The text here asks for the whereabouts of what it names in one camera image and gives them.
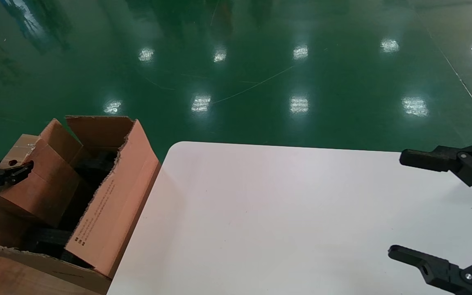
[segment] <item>green epoxy floor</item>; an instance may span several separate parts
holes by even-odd
[[[0,157],[67,114],[137,118],[160,159],[470,145],[472,0],[0,0]]]

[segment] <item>open cardboard box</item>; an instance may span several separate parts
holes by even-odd
[[[49,140],[46,142],[58,156],[65,159],[64,153],[71,153],[75,155],[75,159],[76,155],[95,154],[104,150],[118,151],[112,171],[95,191],[86,212],[64,247],[92,267],[83,268],[45,254],[20,251],[16,247],[19,247],[32,220],[8,213],[1,207],[0,256],[105,294],[154,184],[160,164],[137,120],[110,116],[68,116],[66,119],[81,143],[57,120],[53,120],[43,131],[51,128],[47,132]],[[44,150],[50,157],[57,157],[51,153],[50,148]],[[37,165],[48,160],[49,157],[41,153],[37,155],[34,170]],[[30,187],[34,180],[27,178],[19,184]],[[84,192],[85,187],[84,182],[80,181],[76,188],[71,188],[71,192],[74,191],[74,197],[77,197],[80,192]]]

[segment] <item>cardboard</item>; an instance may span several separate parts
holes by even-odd
[[[34,161],[24,181],[0,187],[0,207],[32,222],[57,226],[81,181],[71,163],[82,146],[61,123],[52,120],[39,136],[23,134],[0,163],[0,168]]]
[[[15,249],[19,247],[23,230],[30,225],[30,221],[16,217],[1,207],[0,256],[105,294],[154,185],[160,164],[137,120],[132,121],[126,117],[70,116],[67,117],[67,123],[79,142],[72,136],[66,136],[66,131],[58,129],[55,121],[53,128],[47,127],[41,133],[34,144],[35,149],[24,159],[30,159],[34,155],[35,170],[38,159],[51,157],[57,161],[61,158],[70,163],[69,166],[73,166],[76,163],[74,159],[86,157],[89,153],[97,153],[100,150],[118,151],[114,168],[94,192],[94,198],[65,247],[67,251],[92,265],[92,268],[85,269],[44,254]],[[37,153],[42,136],[45,136],[44,143],[40,143],[44,153]],[[60,165],[58,163],[50,167],[58,168]],[[48,167],[32,171],[42,178],[45,175],[47,183],[56,189],[56,178]],[[73,195],[77,197],[79,193],[85,192],[84,182],[78,183],[76,187],[73,190],[65,190],[64,193],[74,191]],[[20,221],[9,226],[8,220],[13,218]]]

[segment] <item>white tabletop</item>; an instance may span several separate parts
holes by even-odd
[[[446,294],[387,250],[472,264],[472,189],[398,159],[177,143],[108,294]]]

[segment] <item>white object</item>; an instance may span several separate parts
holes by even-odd
[[[472,189],[399,153],[180,142],[109,295],[445,295],[398,244],[472,264]]]

